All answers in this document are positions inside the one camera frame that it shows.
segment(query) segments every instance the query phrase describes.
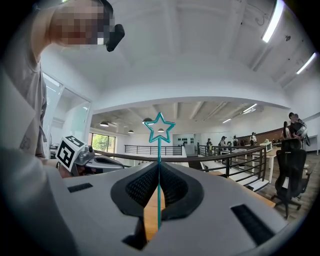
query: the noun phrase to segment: table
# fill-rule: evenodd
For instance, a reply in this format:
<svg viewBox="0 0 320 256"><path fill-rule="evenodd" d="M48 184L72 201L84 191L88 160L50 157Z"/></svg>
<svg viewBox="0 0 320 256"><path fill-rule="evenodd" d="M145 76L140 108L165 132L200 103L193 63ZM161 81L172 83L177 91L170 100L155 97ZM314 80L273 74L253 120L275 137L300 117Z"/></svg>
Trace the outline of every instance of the table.
<svg viewBox="0 0 320 256"><path fill-rule="evenodd" d="M272 174L274 173L274 159L277 156L277 151L281 150L281 147L274 147L271 151L266 153L266 158L269 158L269 168L270 168L270 175L269 175L269 184L272 181ZM259 157L259 153L253 153L252 154L252 160L255 159L255 157ZM255 167L255 162L252 161L252 167Z"/></svg>
<svg viewBox="0 0 320 256"><path fill-rule="evenodd" d="M222 173L220 171L211 171L211 172L208 172L208 174L211 174L211 175L222 175ZM232 182L235 182L233 179L231 178L227 178L228 181L232 181ZM262 202L264 202L266 205L268 205L269 207L271 208L274 208L276 206L276 203L266 199L265 197L263 197L262 195L259 195L257 194L256 192L253 192L252 190L246 188L245 186L242 186L240 185L239 183L237 183L239 186L243 187L250 195L254 196L255 198L261 200Z"/></svg>
<svg viewBox="0 0 320 256"><path fill-rule="evenodd" d="M161 211L165 208L165 195L161 189ZM158 188L154 191L143 213L145 235L151 240L158 231Z"/></svg>

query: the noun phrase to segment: black office chair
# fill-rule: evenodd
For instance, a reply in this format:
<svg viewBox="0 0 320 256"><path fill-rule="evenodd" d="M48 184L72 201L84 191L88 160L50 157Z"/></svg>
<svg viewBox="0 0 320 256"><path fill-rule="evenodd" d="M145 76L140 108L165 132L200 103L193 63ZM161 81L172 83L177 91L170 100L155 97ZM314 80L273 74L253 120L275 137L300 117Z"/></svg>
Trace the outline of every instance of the black office chair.
<svg viewBox="0 0 320 256"><path fill-rule="evenodd" d="M271 197L280 199L275 206L285 205L285 218L289 215L289 204L297 206L297 210L301 208L301 204L292 201L292 198L300 200L300 194L306 191L310 174L312 170L307 172L307 178L303 177L304 165L306 162L307 152L300 147L297 139L290 139L282 142L281 150L276 152L276 158L279 164L279 177L275 182L276 195Z"/></svg>

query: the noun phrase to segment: teal star marker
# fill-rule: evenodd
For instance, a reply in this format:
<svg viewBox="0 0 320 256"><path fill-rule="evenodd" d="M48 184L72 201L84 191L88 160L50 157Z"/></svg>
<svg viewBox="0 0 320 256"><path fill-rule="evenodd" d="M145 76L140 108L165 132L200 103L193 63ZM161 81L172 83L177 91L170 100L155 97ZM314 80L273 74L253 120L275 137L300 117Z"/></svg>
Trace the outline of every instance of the teal star marker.
<svg viewBox="0 0 320 256"><path fill-rule="evenodd" d="M163 137L162 135L158 135L156 137L154 137L154 129L152 128L153 124L156 124L159 119L162 120L162 122L165 125L169 125L169 127L166 129L166 137ZM167 143L170 143L170 135L169 135L169 131L175 127L175 123L174 122L168 122L165 121L164 116L162 115L161 112L158 113L158 115L156 116L154 121L148 121L148 122L144 122L144 125L146 127L148 127L148 129L150 130L150 137L149 137L149 142L155 142L156 140L158 140L158 166L159 166L159 182L158 182L158 229L160 229L161 226L161 188L160 188L160 162L161 162L161 140L164 140Z"/></svg>

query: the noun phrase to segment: window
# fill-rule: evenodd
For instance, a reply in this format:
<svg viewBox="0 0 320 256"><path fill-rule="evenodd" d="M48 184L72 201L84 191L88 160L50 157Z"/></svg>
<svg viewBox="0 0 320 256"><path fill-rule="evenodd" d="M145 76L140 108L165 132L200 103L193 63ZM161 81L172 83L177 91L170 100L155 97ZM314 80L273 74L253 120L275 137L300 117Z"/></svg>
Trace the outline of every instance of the window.
<svg viewBox="0 0 320 256"><path fill-rule="evenodd" d="M93 150L114 153L116 146L116 137L89 133L88 145L91 145Z"/></svg>

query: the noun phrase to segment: black chair backrest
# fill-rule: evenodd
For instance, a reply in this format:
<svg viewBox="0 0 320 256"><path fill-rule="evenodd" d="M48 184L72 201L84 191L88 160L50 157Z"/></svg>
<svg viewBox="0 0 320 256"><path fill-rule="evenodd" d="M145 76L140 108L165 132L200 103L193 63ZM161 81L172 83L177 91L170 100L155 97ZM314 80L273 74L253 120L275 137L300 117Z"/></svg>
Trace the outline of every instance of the black chair backrest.
<svg viewBox="0 0 320 256"><path fill-rule="evenodd" d="M275 189L283 196L296 197L302 192L302 175L307 158L307 152L303 149L284 151L278 150L276 158L279 164L280 174L275 182ZM287 189L283 184L289 178Z"/></svg>

